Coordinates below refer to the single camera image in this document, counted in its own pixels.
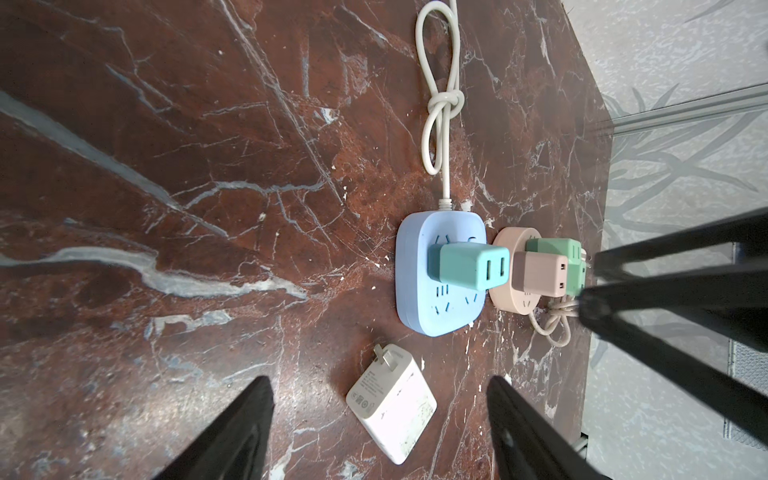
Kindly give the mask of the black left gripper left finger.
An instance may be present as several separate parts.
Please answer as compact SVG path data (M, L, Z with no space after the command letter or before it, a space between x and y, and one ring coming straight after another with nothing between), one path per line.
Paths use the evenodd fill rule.
M158 479L260 479L275 408L268 377L254 379Z

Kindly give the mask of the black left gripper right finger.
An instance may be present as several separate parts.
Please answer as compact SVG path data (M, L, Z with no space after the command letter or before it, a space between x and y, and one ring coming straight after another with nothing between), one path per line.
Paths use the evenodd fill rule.
M491 437L501 479L603 479L501 376L486 388Z

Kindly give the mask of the white cube adapter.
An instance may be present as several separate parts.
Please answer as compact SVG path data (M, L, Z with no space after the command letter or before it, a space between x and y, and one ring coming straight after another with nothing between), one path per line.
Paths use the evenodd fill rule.
M414 357L395 344L374 347L374 360L347 393L346 403L396 465L406 461L437 410Z

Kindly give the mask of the pink cube adapter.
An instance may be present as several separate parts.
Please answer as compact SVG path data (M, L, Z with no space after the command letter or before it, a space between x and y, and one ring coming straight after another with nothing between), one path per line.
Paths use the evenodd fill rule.
M567 278L566 256L528 251L512 256L511 285L517 291L562 297L566 294Z

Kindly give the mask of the teal cube adapter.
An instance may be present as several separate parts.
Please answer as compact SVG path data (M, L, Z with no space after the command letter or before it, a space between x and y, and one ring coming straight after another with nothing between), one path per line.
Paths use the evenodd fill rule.
M474 291L504 285L510 277L510 250L476 242L435 244L428 248L430 278Z

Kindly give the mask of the light green cube adapter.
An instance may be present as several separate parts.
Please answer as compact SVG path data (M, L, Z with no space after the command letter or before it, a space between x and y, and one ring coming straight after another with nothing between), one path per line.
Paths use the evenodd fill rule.
M528 252L565 256L569 262L586 260L586 251L579 241L570 238L532 238L525 244Z

